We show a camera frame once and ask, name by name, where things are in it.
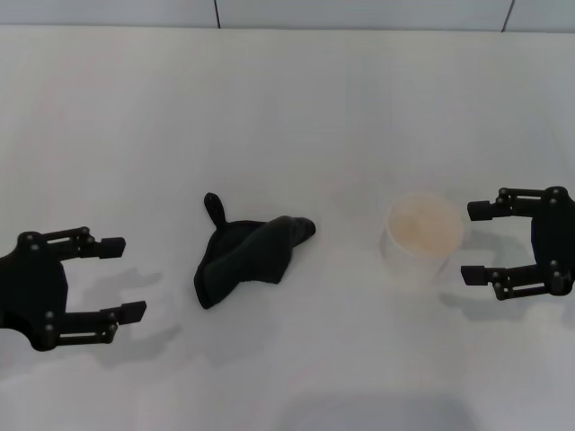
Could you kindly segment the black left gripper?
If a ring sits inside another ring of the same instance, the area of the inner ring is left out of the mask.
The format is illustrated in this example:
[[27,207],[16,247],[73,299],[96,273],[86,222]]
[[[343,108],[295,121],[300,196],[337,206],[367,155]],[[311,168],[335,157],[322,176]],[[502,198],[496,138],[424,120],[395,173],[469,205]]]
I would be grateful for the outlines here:
[[120,326],[142,320],[146,302],[97,312],[64,312],[67,283],[60,261],[116,259],[125,247],[122,237],[97,241],[85,226],[21,233],[16,248],[1,258],[1,328],[19,332],[38,351],[110,344]]

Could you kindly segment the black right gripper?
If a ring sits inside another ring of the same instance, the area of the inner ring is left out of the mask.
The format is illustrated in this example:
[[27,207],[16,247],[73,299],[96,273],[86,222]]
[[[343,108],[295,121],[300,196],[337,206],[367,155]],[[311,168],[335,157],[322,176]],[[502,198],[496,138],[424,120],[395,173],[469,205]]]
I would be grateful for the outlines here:
[[462,266],[467,286],[491,285],[499,301],[539,295],[565,296],[574,285],[574,200],[566,188],[501,188],[493,202],[467,204],[472,221],[530,217],[535,264],[515,268]]

